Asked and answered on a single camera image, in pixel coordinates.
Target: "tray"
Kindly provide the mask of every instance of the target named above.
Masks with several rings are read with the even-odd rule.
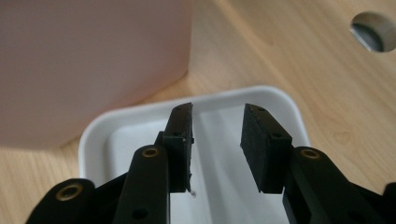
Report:
[[[293,137],[310,146],[300,112],[283,91],[258,86],[110,111],[81,137],[79,174],[100,186],[127,172],[134,151],[153,144],[171,110],[193,103],[192,193],[171,194],[171,223],[289,223],[281,195],[258,192],[240,148],[245,103],[266,108]]]

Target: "wooden surface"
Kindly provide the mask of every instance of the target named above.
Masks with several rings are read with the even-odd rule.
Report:
[[[372,53],[349,32],[396,1],[195,0],[191,64],[141,104],[254,85],[299,106],[313,147],[375,192],[396,181],[396,50]],[[53,150],[0,148],[0,222],[22,223],[55,184],[78,176],[78,138]]]

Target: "black plastic part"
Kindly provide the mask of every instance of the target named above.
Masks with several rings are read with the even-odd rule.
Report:
[[[309,223],[385,223],[326,154],[317,149],[295,148],[290,154],[288,176],[295,180],[294,187],[301,191],[309,208]],[[288,187],[285,191],[293,195]]]
[[[282,193],[291,136],[264,108],[246,104],[241,148],[259,191]]]
[[[86,179],[68,179],[53,187],[36,206],[27,224],[84,223],[94,185]]]
[[[169,223],[168,186],[166,149],[156,145],[139,148],[134,153],[112,223]]]
[[[162,136],[169,157],[170,192],[191,191],[192,104],[175,107]]]

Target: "white plastic container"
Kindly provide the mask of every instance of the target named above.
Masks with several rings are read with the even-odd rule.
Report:
[[[192,102],[191,189],[171,194],[173,224],[289,223],[282,195],[259,193],[240,148],[244,106],[266,108],[293,137],[309,146],[296,104],[279,89],[260,86],[110,111],[84,131],[80,177],[98,187],[128,171],[134,151],[154,143],[174,106]]]
[[[0,146],[54,147],[181,77],[191,0],[2,1]]]

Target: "wooden table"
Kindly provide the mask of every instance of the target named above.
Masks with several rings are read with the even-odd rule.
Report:
[[[141,104],[272,85],[299,106],[313,147],[375,192],[396,181],[396,50],[349,32],[395,1],[195,0],[188,74]],[[78,138],[53,150],[0,148],[0,222],[22,223],[55,184],[78,176]]]

